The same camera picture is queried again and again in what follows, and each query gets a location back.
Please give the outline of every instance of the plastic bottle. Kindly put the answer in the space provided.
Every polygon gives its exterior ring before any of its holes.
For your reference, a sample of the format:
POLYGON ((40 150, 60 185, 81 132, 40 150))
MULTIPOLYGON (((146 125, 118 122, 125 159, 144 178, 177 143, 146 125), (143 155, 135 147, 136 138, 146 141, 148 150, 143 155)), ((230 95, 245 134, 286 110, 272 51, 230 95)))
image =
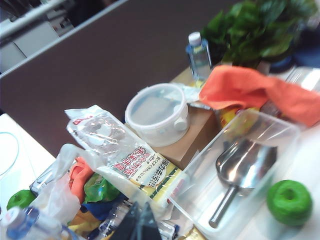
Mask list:
POLYGON ((110 210, 108 217, 99 225, 99 227, 93 230, 87 238, 89 240, 99 240, 110 235, 111 232, 120 225, 126 214, 129 212, 130 205, 131 204, 127 201, 114 205, 110 210))
POLYGON ((198 31, 191 33, 188 39, 189 44, 185 51, 189 58, 192 75, 197 80, 207 80, 212 68, 208 41, 201 39, 198 31))
POLYGON ((2 225, 6 228, 6 236, 12 240, 84 240, 34 207, 9 209, 2 225))

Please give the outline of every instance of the green plant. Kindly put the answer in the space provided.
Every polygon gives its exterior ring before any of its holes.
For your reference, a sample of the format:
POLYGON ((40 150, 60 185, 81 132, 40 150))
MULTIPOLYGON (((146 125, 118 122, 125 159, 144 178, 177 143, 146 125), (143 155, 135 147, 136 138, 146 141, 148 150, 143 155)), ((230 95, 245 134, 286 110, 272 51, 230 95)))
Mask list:
POLYGON ((219 12, 201 31, 211 60, 255 68, 290 51, 297 26, 317 12, 314 0, 246 0, 219 12))

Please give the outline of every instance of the white desk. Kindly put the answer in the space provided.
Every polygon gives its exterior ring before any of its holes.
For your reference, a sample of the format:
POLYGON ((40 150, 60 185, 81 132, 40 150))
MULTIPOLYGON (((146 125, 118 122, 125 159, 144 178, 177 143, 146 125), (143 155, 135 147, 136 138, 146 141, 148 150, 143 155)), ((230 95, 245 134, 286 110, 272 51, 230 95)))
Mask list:
MULTIPOLYGON (((8 172, 0 176, 1 218, 6 212, 9 198, 19 190, 29 189, 29 185, 53 163, 55 158, 7 114, 0 116, 0 132, 13 134, 19 144, 16 162, 8 172)), ((16 154, 17 144, 14 137, 0 134, 0 163, 12 162, 16 154)))

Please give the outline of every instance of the container lid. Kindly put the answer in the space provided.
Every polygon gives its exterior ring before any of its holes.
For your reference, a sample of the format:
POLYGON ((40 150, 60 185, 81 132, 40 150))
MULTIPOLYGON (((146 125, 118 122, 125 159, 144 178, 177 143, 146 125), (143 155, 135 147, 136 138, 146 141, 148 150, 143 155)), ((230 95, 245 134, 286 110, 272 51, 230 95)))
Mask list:
POLYGON ((199 46, 201 44, 201 35, 200 35, 200 32, 198 31, 190 33, 188 39, 189 39, 189 44, 193 47, 199 46))
POLYGON ((178 86, 156 84, 142 89, 129 102, 125 121, 135 130, 159 128, 177 120, 186 104, 178 86))

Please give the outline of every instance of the green ball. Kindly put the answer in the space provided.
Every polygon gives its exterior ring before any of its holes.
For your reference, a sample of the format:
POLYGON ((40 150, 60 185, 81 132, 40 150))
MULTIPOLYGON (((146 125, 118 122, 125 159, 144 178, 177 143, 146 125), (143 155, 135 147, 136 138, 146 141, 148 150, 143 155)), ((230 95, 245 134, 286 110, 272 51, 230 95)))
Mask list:
POLYGON ((12 207, 26 208, 35 199, 35 195, 30 190, 20 190, 10 197, 6 209, 9 210, 12 207))
POLYGON ((307 188, 293 180, 282 180, 274 184, 268 190, 266 203, 275 219, 289 226, 303 225, 313 209, 307 188))

